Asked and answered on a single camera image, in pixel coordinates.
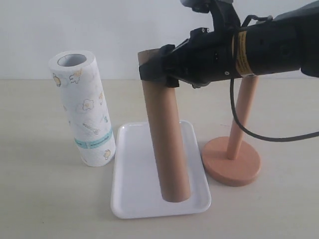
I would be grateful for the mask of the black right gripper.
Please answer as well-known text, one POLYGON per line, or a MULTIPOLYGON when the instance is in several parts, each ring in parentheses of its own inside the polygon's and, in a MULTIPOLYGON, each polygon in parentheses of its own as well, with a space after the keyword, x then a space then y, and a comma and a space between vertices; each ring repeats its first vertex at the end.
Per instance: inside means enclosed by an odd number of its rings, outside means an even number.
POLYGON ((164 45, 159 49, 159 56, 140 65, 140 79, 167 88, 178 88, 181 80, 194 88, 201 88, 211 82, 235 78, 233 36, 233 29, 194 29, 190 32, 190 38, 176 48, 174 44, 164 45))

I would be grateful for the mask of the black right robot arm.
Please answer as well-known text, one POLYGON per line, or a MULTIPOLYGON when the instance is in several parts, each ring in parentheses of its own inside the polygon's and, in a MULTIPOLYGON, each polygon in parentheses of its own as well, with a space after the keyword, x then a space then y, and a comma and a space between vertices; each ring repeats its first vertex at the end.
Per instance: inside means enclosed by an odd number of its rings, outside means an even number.
POLYGON ((194 12, 210 13, 213 30, 200 27, 180 45, 162 46, 139 67, 143 81, 194 88, 211 82, 300 70, 319 75, 319 3, 276 17, 240 21, 230 0, 184 0, 194 12))

